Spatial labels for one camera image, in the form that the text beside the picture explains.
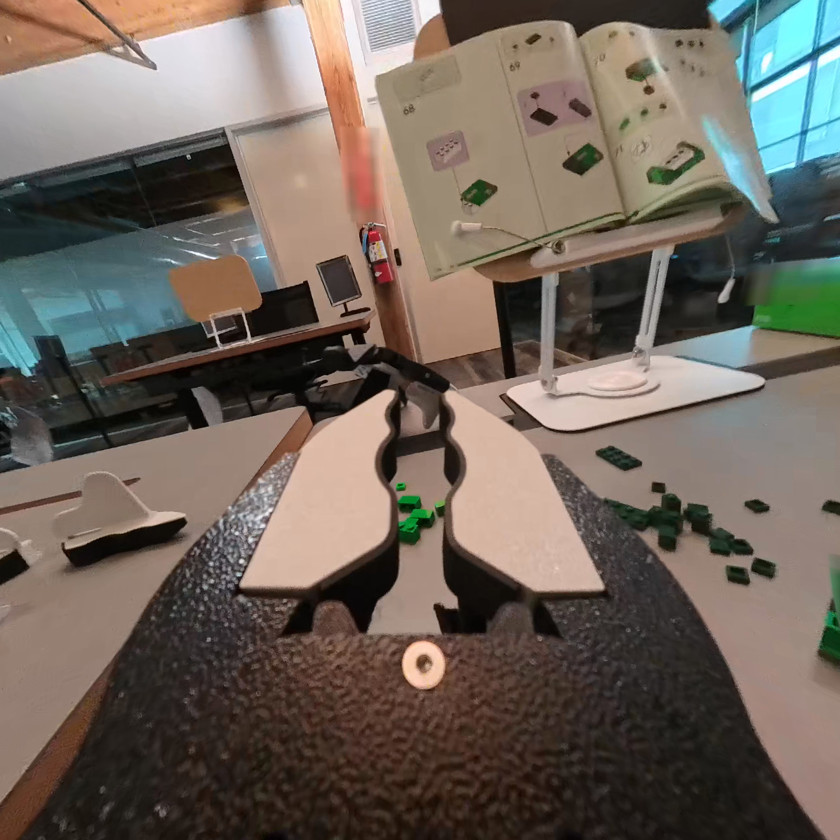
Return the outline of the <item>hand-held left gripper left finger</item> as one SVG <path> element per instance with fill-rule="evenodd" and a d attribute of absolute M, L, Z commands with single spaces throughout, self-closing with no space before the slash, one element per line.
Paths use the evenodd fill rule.
<path fill-rule="evenodd" d="M 248 595 L 311 596 L 397 549 L 386 450 L 397 392 L 383 391 L 303 445 L 239 584 Z"/>

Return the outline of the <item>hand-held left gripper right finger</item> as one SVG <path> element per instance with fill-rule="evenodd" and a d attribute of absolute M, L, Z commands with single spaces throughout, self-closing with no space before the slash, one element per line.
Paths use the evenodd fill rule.
<path fill-rule="evenodd" d="M 539 599 L 606 587 L 549 468 L 523 433 L 457 391 L 441 398 L 446 535 L 455 554 Z"/>

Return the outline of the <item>scattered bright green lego pieces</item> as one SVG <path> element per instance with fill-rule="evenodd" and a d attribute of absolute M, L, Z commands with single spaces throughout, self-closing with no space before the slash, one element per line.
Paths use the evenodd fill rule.
<path fill-rule="evenodd" d="M 416 545 L 436 524 L 442 524 L 448 510 L 444 497 L 429 501 L 398 480 L 394 485 L 397 510 L 397 538 L 401 545 Z"/>

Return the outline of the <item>scattered dark green lego pieces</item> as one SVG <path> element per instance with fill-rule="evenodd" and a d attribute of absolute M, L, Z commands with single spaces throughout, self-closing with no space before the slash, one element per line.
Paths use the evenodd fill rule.
<path fill-rule="evenodd" d="M 675 552 L 680 536 L 688 529 L 706 539 L 712 554 L 722 558 L 742 557 L 749 560 L 749 567 L 731 563 L 726 565 L 725 574 L 731 583 L 749 585 L 753 576 L 767 580 L 777 576 L 778 565 L 757 556 L 750 541 L 718 526 L 708 505 L 684 503 L 676 494 L 668 493 L 666 485 L 661 482 L 654 482 L 652 491 L 659 494 L 659 504 L 649 508 L 632 506 L 612 498 L 604 498 L 603 503 L 631 529 L 640 532 L 655 530 L 657 545 L 664 551 Z"/>

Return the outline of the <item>green lego box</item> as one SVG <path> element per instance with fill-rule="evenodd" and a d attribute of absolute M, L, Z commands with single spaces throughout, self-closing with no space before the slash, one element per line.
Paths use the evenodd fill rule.
<path fill-rule="evenodd" d="M 839 337 L 839 258 L 756 266 L 749 281 L 752 325 L 759 329 Z"/>

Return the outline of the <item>open lego instruction booklet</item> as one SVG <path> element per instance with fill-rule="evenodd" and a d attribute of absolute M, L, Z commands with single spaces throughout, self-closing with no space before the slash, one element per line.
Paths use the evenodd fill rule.
<path fill-rule="evenodd" d="M 779 220 L 719 27 L 541 20 L 374 84 L 432 280 L 706 204 Z"/>

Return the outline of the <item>black office chair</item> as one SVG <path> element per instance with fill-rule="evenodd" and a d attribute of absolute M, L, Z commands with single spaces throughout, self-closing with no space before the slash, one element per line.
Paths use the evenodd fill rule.
<path fill-rule="evenodd" d="M 335 417 L 346 411 L 340 403 L 326 400 L 314 402 L 307 392 L 319 381 L 335 373 L 352 372 L 352 360 L 347 351 L 331 350 L 318 360 L 305 362 L 284 371 L 263 371 L 251 382 L 255 391 L 270 392 L 268 401 L 284 394 L 291 394 L 295 404 L 308 412 L 310 419 L 316 422 L 319 417 Z"/>

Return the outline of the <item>book stand with white base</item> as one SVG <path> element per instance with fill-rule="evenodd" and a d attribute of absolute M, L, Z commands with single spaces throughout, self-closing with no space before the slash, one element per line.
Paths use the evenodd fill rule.
<path fill-rule="evenodd" d="M 577 432 L 760 389 L 763 379 L 754 374 L 716 372 L 709 363 L 651 356 L 676 246 L 728 233 L 748 207 L 754 211 L 743 204 L 706 204 L 651 222 L 570 236 L 473 268 L 500 283 L 542 277 L 539 383 L 513 386 L 508 391 L 510 400 L 546 428 Z M 632 356 L 598 370 L 555 374 L 560 274 L 646 252 L 651 259 Z"/>

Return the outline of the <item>spare hand-held gripper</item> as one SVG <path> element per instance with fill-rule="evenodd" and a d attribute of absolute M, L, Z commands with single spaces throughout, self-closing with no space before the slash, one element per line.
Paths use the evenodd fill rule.
<path fill-rule="evenodd" d="M 438 423 L 441 395 L 453 387 L 448 379 L 424 364 L 372 343 L 351 349 L 327 348 L 311 368 L 315 378 L 340 372 L 360 378 L 362 384 L 350 404 L 352 408 L 381 392 L 395 391 L 400 406 L 412 403 L 418 408 L 425 431 Z"/>

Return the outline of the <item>black desk monitor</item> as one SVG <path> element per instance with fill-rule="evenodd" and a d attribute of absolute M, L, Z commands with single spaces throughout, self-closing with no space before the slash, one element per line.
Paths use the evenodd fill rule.
<path fill-rule="evenodd" d="M 254 338 L 288 330 L 305 329 L 319 322 L 309 284 L 262 292 L 260 305 L 248 313 L 248 325 Z"/>

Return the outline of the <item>tan rounded board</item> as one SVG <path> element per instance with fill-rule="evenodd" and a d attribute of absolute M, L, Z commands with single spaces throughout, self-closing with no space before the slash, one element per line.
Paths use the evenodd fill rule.
<path fill-rule="evenodd" d="M 185 315 L 195 322 L 233 310 L 249 313 L 263 301 L 248 261 L 239 255 L 173 268 L 168 278 Z"/>

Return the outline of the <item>red fire extinguisher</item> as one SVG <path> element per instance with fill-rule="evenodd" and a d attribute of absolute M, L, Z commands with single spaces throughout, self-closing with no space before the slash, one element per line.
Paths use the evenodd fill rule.
<path fill-rule="evenodd" d="M 363 257 L 376 286 L 387 286 L 394 281 L 387 243 L 382 235 L 384 229 L 385 226 L 379 223 L 366 223 L 360 228 Z"/>

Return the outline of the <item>white frame stand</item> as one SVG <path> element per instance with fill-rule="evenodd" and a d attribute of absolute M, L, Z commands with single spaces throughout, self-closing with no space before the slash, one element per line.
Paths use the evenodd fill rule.
<path fill-rule="evenodd" d="M 252 343 L 248 314 L 242 308 L 220 311 L 202 321 L 202 327 L 209 340 L 219 349 Z"/>

